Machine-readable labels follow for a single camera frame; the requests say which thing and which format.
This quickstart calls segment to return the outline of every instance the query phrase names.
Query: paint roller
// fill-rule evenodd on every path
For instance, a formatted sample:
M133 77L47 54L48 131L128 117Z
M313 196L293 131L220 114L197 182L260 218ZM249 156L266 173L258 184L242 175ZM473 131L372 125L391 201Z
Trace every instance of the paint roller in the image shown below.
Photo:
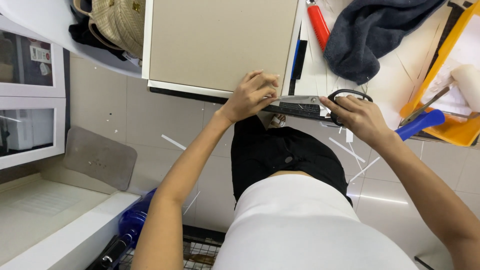
M465 64L451 74L472 111L480 112L480 71L472 64Z

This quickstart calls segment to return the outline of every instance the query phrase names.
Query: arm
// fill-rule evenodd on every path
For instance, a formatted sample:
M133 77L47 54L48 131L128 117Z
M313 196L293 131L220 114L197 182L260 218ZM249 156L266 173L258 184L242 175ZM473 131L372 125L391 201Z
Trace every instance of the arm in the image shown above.
M232 97L180 155L158 187L148 209L133 259L133 270L183 269L181 206L197 182L223 133L235 122L255 115L276 100L277 76L248 73Z
M447 247L456 269L480 269L480 221L463 201L390 130L375 104L353 96L321 102L377 151L400 179L422 219Z

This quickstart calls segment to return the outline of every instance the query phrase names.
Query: beige cardboard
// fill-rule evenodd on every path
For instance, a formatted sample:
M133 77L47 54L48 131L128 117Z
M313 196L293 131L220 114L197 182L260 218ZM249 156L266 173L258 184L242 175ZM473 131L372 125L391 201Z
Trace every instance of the beige cardboard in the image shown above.
M297 3L155 1L149 78L233 91L247 72L264 69L280 75L280 94Z

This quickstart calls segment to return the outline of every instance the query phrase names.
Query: foot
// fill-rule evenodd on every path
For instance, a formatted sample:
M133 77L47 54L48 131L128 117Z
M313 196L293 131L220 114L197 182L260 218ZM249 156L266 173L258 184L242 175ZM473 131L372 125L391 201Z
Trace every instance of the foot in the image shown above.
M283 114L275 114L270 122L268 128L278 128L284 127L285 122L287 121L287 117Z

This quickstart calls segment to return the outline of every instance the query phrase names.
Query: hand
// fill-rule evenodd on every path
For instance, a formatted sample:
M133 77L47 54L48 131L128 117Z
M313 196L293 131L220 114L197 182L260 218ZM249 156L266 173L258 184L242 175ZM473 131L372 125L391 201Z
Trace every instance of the hand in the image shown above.
M278 75L265 74L263 71L252 71L242 79L232 96L217 112L225 116L232 124L252 115L277 100L276 90L268 86L278 87Z
M335 101L341 107L326 97L320 98L320 102L337 114L339 121L347 129L373 149L388 145L396 135L393 130L388 128L380 108L375 103L358 99L352 95L337 97Z

